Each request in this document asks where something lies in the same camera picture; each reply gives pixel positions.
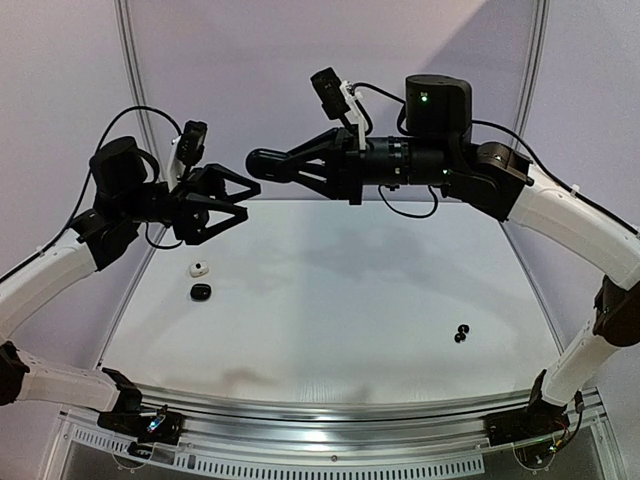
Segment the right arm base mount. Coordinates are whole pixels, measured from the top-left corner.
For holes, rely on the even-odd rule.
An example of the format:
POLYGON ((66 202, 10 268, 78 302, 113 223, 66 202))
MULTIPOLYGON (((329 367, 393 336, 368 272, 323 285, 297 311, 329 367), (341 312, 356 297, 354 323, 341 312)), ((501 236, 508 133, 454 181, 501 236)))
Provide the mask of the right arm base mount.
POLYGON ((563 432, 569 420, 566 405, 534 400, 521 408, 485 415, 482 423, 489 443, 498 446, 563 432))

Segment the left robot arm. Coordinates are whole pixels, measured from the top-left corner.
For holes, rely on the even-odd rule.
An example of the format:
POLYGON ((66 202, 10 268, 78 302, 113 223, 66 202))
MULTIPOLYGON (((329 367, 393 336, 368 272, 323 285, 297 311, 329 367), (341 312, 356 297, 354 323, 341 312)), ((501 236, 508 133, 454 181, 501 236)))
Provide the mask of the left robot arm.
POLYGON ((126 433, 138 434, 149 415, 123 374, 47 361, 16 347, 11 336, 58 294, 120 259, 141 224, 159 223, 177 240, 197 246, 246 221, 241 203, 257 196, 260 186, 220 164, 161 182, 158 162, 131 136, 99 148, 89 167, 96 184, 92 208, 1 283, 1 402, 45 401, 109 412, 126 433))

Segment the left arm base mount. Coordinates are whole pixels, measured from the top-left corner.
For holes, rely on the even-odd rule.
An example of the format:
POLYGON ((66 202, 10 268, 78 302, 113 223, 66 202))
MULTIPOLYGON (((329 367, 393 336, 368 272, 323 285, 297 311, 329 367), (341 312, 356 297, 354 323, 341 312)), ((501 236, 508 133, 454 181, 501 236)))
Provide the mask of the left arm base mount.
POLYGON ((156 409, 141 406, 139 398, 118 399, 109 412, 100 412, 97 425, 105 430, 135 437, 138 443, 177 445, 186 417, 167 405, 156 409))

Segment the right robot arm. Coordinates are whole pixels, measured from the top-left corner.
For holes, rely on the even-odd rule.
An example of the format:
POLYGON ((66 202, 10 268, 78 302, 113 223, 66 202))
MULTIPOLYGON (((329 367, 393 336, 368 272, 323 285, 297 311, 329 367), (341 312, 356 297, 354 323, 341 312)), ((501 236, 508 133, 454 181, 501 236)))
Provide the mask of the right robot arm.
POLYGON ((554 177, 529 147, 471 140, 472 89, 444 75, 405 81, 398 135, 332 129, 289 151, 278 172, 332 200, 358 204, 367 185, 425 185, 489 217, 536 231, 603 274, 596 316, 536 379, 517 427, 537 436, 598 368, 639 341, 639 234, 554 177))

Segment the black glossy charging case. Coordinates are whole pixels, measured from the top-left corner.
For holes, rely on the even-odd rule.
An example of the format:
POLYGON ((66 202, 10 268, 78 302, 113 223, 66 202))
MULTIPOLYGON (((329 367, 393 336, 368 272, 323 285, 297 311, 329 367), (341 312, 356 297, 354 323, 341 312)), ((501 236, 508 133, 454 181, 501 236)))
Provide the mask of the black glossy charging case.
POLYGON ((206 283, 196 283, 191 286, 189 295, 193 301, 207 301, 212 294, 212 288, 206 283))

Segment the black oval charging case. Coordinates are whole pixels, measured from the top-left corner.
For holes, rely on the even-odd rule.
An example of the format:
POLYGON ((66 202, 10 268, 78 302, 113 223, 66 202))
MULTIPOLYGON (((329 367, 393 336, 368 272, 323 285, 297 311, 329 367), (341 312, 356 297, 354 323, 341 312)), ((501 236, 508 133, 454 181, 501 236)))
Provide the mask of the black oval charging case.
POLYGON ((246 157, 247 172, 258 180, 274 183, 292 183, 298 180, 294 156, 288 152, 255 149, 246 157))

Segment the white earbud charging case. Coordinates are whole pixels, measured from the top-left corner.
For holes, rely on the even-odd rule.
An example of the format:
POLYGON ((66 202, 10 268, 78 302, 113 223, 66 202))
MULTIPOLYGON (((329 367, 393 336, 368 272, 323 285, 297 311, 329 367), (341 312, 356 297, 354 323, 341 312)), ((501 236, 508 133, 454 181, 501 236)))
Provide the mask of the white earbud charging case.
POLYGON ((189 275, 192 278, 199 278, 209 273, 209 266, 204 261, 194 262, 189 266, 189 275))

